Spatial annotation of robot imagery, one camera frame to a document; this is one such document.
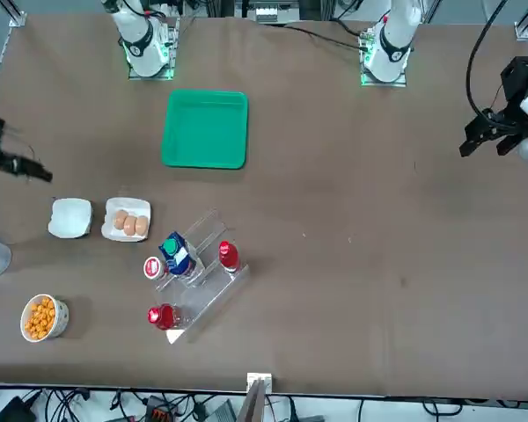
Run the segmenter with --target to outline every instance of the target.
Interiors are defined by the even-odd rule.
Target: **egg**
[[[125,233],[127,236],[133,236],[135,234],[136,220],[137,217],[128,215],[128,217],[125,219],[125,223],[123,223],[123,233]]]
[[[117,213],[115,213],[114,227],[117,230],[123,230],[127,216],[128,212],[123,209],[120,209]]]
[[[149,228],[149,219],[144,215],[137,217],[135,223],[135,232],[139,236],[144,236],[147,234],[147,229]]]

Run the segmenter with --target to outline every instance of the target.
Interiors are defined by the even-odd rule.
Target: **green plastic tray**
[[[246,160],[248,98],[242,92],[174,91],[168,98],[162,162],[239,169]]]

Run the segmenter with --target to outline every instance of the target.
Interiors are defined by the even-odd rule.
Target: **red and white can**
[[[150,257],[144,261],[143,272],[147,279],[159,281],[168,275],[168,268],[166,263],[163,263],[157,257]]]
[[[238,257],[237,247],[231,242],[223,240],[219,244],[219,261],[229,273],[235,273],[240,269],[240,258]]]

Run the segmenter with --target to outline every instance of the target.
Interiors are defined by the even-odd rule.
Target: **white bowl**
[[[134,217],[145,216],[149,220],[147,231],[144,236],[134,234],[127,236],[123,230],[114,227],[115,213],[120,209],[127,211]],[[150,203],[146,200],[137,200],[135,198],[110,198],[106,201],[106,217],[102,225],[102,236],[116,242],[140,242],[149,235],[150,227]]]
[[[48,297],[50,301],[55,305],[55,321],[53,322],[53,327],[51,327],[51,330],[47,333],[44,338],[33,339],[26,331],[25,325],[32,316],[32,305],[41,305],[41,301],[44,297]],[[31,301],[29,301],[26,307],[24,308],[24,311],[21,314],[21,318],[19,319],[19,329],[21,330],[21,335],[24,336],[27,341],[29,341],[30,343],[39,343],[40,341],[43,341],[47,338],[55,338],[60,336],[64,329],[67,328],[68,323],[69,307],[65,302],[59,301],[58,299],[55,299],[53,296],[50,295],[36,295],[32,297]]]
[[[79,198],[63,198],[53,202],[49,233],[61,239],[75,239],[90,232],[92,204]]]

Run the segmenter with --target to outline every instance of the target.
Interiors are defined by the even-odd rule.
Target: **brown table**
[[[31,16],[4,57],[0,114],[54,181],[0,174],[14,256],[0,277],[0,382],[242,390],[246,372],[270,372],[281,392],[528,399],[528,162],[492,144],[458,153],[480,29],[419,28],[402,90],[361,88],[346,48],[199,18],[160,83],[128,81],[108,15]],[[481,107],[523,50],[511,27],[489,32],[473,70]],[[176,88],[246,93],[243,170],[160,163]],[[4,147],[23,151],[16,137]],[[100,235],[116,195],[151,202],[148,241]],[[93,201],[92,233],[53,238],[52,200],[71,196]],[[142,262],[213,207],[252,278],[196,341],[170,346],[146,321]],[[64,298],[71,319],[31,345],[18,321],[38,293]]]

